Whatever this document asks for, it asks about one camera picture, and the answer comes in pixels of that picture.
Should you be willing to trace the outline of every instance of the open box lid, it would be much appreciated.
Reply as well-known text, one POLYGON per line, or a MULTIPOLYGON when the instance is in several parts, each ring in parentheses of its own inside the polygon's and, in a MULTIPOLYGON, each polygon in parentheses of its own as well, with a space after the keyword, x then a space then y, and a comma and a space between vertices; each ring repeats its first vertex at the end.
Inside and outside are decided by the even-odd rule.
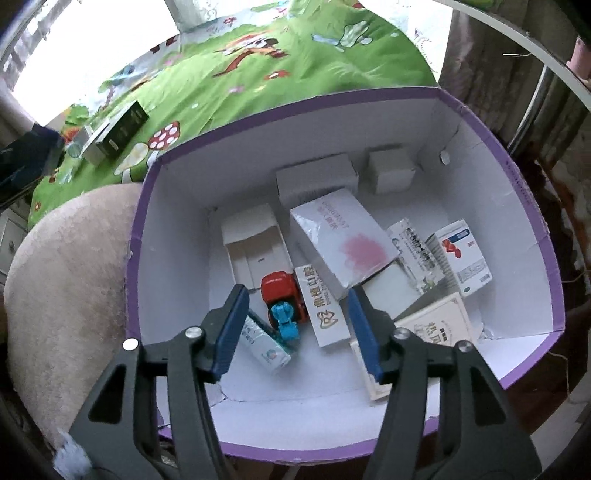
POLYGON ((261 280, 276 271, 293 272, 281 229, 268 205, 235 213, 221 223, 236 283, 248 290, 261 288, 261 280))

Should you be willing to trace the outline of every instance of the cartoon bedding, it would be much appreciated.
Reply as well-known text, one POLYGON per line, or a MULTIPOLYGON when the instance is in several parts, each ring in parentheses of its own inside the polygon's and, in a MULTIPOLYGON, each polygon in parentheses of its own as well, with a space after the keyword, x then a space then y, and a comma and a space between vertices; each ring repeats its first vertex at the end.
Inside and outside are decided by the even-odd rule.
MULTIPOLYGON (((355 0, 293 0, 218 18, 169 38, 67 110, 62 134, 137 100, 150 116, 116 160, 95 167, 66 155, 33 194, 32 228, 89 190, 143 181, 168 149, 239 118, 344 90, 435 85, 427 62, 396 27, 355 0)), ((363 119, 359 119, 363 128, 363 119)))

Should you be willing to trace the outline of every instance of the blue toy figure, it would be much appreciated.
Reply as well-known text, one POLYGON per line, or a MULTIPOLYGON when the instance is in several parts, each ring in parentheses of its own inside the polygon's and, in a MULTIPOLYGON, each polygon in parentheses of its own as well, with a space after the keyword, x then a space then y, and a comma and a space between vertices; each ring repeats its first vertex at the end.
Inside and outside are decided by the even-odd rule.
POLYGON ((281 338, 285 341, 299 340, 300 332, 293 321, 295 311, 289 302, 278 301, 271 307, 271 314, 277 321, 281 338))

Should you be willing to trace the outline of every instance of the toy car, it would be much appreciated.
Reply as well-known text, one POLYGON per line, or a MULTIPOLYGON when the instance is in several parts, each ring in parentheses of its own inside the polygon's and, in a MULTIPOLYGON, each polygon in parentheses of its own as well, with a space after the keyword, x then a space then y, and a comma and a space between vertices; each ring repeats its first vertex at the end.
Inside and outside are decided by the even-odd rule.
POLYGON ((294 276, 280 271, 263 277, 261 295, 273 328, 279 330, 284 340, 298 339, 296 323, 305 322, 308 314, 294 276))

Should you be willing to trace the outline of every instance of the black box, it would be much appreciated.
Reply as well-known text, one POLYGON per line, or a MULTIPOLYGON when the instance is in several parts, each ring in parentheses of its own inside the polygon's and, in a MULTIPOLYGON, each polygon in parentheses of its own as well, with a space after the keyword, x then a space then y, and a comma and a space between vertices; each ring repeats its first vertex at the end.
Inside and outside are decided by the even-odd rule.
POLYGON ((107 158, 115 159, 147 121, 148 114, 141 105, 138 102, 131 103, 109 119, 109 126, 96 139, 95 145, 107 158))

